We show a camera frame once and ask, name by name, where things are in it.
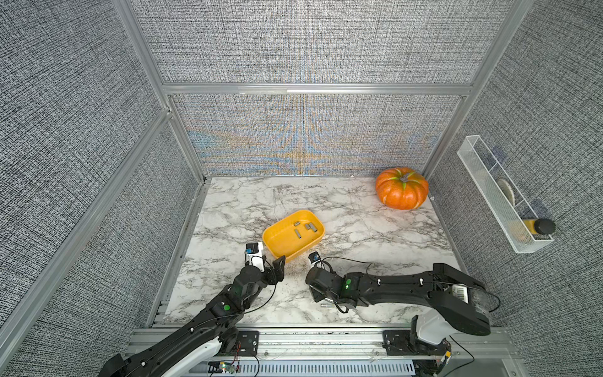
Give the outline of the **long chrome socket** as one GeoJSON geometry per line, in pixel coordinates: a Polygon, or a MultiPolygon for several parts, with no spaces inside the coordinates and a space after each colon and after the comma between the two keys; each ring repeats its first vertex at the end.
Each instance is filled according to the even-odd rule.
{"type": "Polygon", "coordinates": [[[314,224],[312,223],[306,223],[305,224],[305,228],[308,230],[312,230],[313,232],[317,232],[318,229],[316,228],[316,226],[314,226],[314,224]]]}

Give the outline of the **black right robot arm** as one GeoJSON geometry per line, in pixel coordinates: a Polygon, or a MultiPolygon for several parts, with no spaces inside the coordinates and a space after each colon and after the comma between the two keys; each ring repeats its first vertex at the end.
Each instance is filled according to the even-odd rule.
{"type": "Polygon", "coordinates": [[[431,271],[411,275],[375,276],[369,273],[337,275],[318,265],[309,270],[306,284],[315,302],[331,301],[342,312],[378,304],[425,306],[430,311],[411,322],[410,342],[438,346],[457,332],[488,336],[486,314],[472,303],[468,291],[481,289],[482,282],[444,263],[431,271]]]}

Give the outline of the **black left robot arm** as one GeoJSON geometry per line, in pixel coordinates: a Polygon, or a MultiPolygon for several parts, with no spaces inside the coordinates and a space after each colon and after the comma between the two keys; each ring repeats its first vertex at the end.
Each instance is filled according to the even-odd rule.
{"type": "Polygon", "coordinates": [[[236,339],[236,324],[250,311],[264,288],[284,280],[286,258],[264,269],[245,265],[232,284],[224,287],[190,322],[157,344],[127,359],[121,354],[105,362],[100,376],[183,376],[201,361],[236,339]]]}

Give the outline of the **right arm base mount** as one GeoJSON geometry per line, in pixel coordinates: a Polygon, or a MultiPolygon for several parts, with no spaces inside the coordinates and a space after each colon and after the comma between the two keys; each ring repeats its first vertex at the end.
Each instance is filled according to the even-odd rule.
{"type": "Polygon", "coordinates": [[[438,365],[451,358],[451,344],[447,337],[455,332],[438,312],[414,316],[409,330],[383,332],[383,348],[388,356],[435,357],[438,365]]]}

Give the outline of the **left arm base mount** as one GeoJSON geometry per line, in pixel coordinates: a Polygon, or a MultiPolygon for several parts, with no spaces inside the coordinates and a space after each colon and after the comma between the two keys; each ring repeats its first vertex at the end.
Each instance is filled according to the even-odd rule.
{"type": "Polygon", "coordinates": [[[230,329],[219,337],[221,342],[220,355],[252,357],[258,354],[259,331],[240,331],[230,329]]]}

